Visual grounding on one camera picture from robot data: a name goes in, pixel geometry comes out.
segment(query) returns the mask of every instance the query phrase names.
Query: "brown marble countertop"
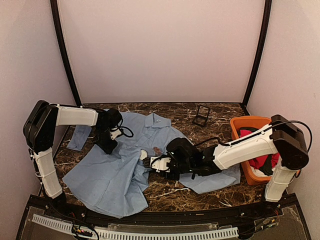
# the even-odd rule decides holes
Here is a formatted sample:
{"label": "brown marble countertop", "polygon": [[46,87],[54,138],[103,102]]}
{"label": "brown marble countertop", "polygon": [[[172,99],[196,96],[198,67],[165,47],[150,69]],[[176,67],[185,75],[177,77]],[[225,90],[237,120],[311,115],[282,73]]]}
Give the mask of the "brown marble countertop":
{"label": "brown marble countertop", "polygon": [[[199,104],[211,108],[206,127],[192,124]],[[156,113],[171,119],[172,126],[181,131],[194,144],[211,137],[220,137],[224,142],[231,141],[230,119],[245,115],[237,103],[101,103],[85,106],[99,109],[115,108],[121,112],[130,111],[143,115]],[[71,150],[67,148],[67,145],[74,129],[75,127],[71,126],[62,140],[55,156],[55,167],[66,193],[67,202],[83,205],[72,195],[62,178],[93,147],[93,135],[86,141],[82,151]],[[206,148],[212,144],[213,142],[210,141],[201,147]],[[197,194],[179,182],[167,180],[154,172],[150,173],[148,180],[149,188],[144,191],[149,204],[149,207],[144,210],[146,212],[198,211],[251,204],[261,200],[264,190],[264,185],[248,185],[243,172],[241,172],[240,184],[203,194]]]}

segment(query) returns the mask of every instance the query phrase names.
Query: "orange basket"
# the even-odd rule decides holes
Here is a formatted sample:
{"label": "orange basket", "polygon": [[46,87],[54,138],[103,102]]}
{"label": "orange basket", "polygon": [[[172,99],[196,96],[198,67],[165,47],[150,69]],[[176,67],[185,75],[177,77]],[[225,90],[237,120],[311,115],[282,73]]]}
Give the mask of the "orange basket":
{"label": "orange basket", "polygon": [[[230,120],[230,125],[232,128],[232,139],[236,140],[239,139],[238,130],[240,128],[256,128],[260,129],[264,125],[271,123],[271,119],[268,117],[262,116],[241,116],[241,117],[234,117]],[[246,181],[249,185],[259,185],[268,183],[271,179],[271,176],[259,177],[256,176],[251,168],[249,161],[243,161],[241,163]]]}

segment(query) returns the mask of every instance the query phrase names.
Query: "red cloth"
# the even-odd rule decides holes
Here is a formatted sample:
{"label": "red cloth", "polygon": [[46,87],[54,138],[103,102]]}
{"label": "red cloth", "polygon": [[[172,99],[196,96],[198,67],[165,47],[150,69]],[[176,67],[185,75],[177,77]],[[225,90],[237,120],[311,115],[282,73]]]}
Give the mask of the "red cloth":
{"label": "red cloth", "polygon": [[[240,138],[242,138],[244,136],[247,136],[247,135],[249,135],[251,133],[252,133],[252,131],[241,129],[240,130]],[[267,160],[267,157],[268,157],[268,155],[259,156],[259,157],[256,157],[254,159],[250,159],[249,160],[249,164],[254,169],[259,169],[265,164],[265,161]],[[276,153],[276,154],[272,155],[272,158],[271,158],[272,168],[274,168],[277,165],[277,163],[279,161],[279,157],[280,157],[279,153]]]}

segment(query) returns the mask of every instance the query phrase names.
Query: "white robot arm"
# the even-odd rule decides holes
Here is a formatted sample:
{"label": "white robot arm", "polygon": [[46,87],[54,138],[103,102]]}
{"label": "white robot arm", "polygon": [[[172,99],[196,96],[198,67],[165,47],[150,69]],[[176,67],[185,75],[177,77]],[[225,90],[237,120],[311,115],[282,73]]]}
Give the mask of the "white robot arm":
{"label": "white robot arm", "polygon": [[234,141],[199,151],[186,138],[171,141],[161,157],[145,157],[143,165],[168,179],[179,180],[183,173],[208,176],[235,164],[264,155],[280,153],[280,159],[265,189],[265,200],[278,202],[298,170],[309,161],[303,132],[280,115],[272,123]]}
{"label": "white robot arm", "polygon": [[[123,132],[122,120],[122,115],[113,108],[104,111],[38,101],[23,127],[23,134],[30,147],[36,174],[50,198],[55,199],[63,193],[52,154],[55,128],[62,125],[95,126],[98,137],[95,143],[111,154],[117,146],[116,137],[133,136],[133,132],[131,136]],[[144,156],[141,159],[145,167],[174,180],[179,180],[183,173],[193,173],[193,178],[195,174],[208,176],[220,173],[235,164],[280,153],[281,158],[266,186],[265,199],[269,202],[280,200],[293,176],[309,161],[303,132],[280,115],[273,116],[271,124],[250,135],[227,143],[221,142],[203,151],[199,151],[186,138],[172,140],[166,150],[167,155]]]}
{"label": "white robot arm", "polygon": [[117,146],[116,137],[124,133],[119,126],[122,115],[116,109],[108,111],[37,102],[23,127],[30,157],[46,194],[55,199],[63,193],[53,161],[52,146],[55,128],[62,125],[95,126],[96,144],[107,154]]}

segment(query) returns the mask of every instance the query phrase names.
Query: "black corner post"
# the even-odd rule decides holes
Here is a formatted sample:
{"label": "black corner post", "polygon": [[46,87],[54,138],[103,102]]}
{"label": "black corner post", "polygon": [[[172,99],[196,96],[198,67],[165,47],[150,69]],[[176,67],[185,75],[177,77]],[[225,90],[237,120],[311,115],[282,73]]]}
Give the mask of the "black corner post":
{"label": "black corner post", "polygon": [[259,36],[259,41],[258,41],[258,46],[256,48],[256,53],[254,57],[254,62],[251,70],[251,75],[249,78],[248,85],[246,87],[246,91],[244,94],[244,98],[242,101],[243,106],[246,108],[252,93],[252,90],[255,85],[262,53],[264,50],[264,45],[266,41],[266,36],[267,36],[267,30],[268,30],[268,24],[269,24],[269,18],[270,18],[270,12],[271,12],[271,4],[272,0],[265,0],[264,4],[264,12],[263,12],[263,18],[262,18],[262,24],[261,24],[261,30],[260,30],[260,36]]}
{"label": "black corner post", "polygon": [[69,62],[69,58],[68,58],[68,53],[67,53],[64,35],[62,32],[62,27],[61,27],[61,22],[60,22],[58,2],[57,2],[57,0],[50,0],[50,2],[51,2],[51,11],[52,11],[52,17],[53,17],[53,22],[54,22],[56,38],[58,40],[60,54],[62,57],[65,73],[68,78],[68,82],[69,82],[69,85],[70,85],[70,88],[72,91],[72,95],[73,95],[75,104],[77,106],[82,106],[80,96],[78,93],[78,89],[76,86],[76,82],[75,82],[74,76],[72,74],[72,70],[71,70],[71,66],[70,66],[70,62]]}

